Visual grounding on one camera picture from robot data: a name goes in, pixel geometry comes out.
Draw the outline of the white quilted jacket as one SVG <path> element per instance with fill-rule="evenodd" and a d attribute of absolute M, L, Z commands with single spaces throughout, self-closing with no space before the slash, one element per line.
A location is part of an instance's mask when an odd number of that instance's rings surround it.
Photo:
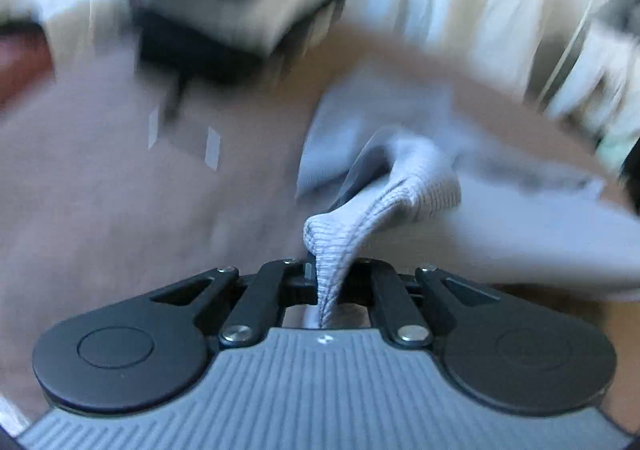
<path fill-rule="evenodd" d="M 599 21 L 588 28 L 582 51 L 551 98 L 552 120 L 579 113 L 582 126 L 612 144 L 639 139 L 639 36 Z"/>

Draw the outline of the light grey knit sweatshirt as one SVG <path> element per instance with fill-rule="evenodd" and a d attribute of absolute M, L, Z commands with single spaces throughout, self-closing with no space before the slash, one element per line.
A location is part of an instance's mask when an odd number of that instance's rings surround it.
<path fill-rule="evenodd" d="M 332 84 L 308 129 L 297 191 L 328 184 L 332 204 L 303 228 L 318 278 L 312 326 L 360 322 L 338 294 L 361 256 L 489 284 L 639 295 L 639 221 L 601 200 L 604 180 L 502 144 L 457 114 L 446 85 L 374 64 Z"/>

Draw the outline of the brown bed sheet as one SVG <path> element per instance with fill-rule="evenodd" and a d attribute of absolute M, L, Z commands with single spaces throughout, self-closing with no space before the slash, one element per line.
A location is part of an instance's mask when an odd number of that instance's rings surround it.
<path fill-rule="evenodd" d="M 273 92 L 191 89 L 221 136 L 216 170 L 149 146 L 165 84 L 134 69 L 128 40 L 26 94 L 1 120 L 1 391 L 28 418 L 47 401 L 32 348 L 50 326 L 217 266 L 246 272 L 303 253 L 294 198 L 303 140 L 324 88 L 378 58 L 416 80 L 449 80 L 463 113 L 511 147 L 597 170 L 578 140 L 502 92 L 386 36 L 340 26 Z"/>

